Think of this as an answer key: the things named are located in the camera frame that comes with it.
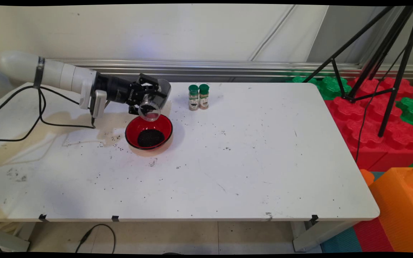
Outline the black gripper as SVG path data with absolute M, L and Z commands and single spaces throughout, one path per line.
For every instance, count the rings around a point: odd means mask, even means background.
M 94 101 L 97 90 L 107 94 L 107 101 L 128 104 L 128 113 L 139 115 L 139 104 L 136 104 L 133 95 L 156 94 L 160 91 L 160 86 L 158 79 L 143 73 L 139 74 L 136 81 L 98 73 L 94 81 Z

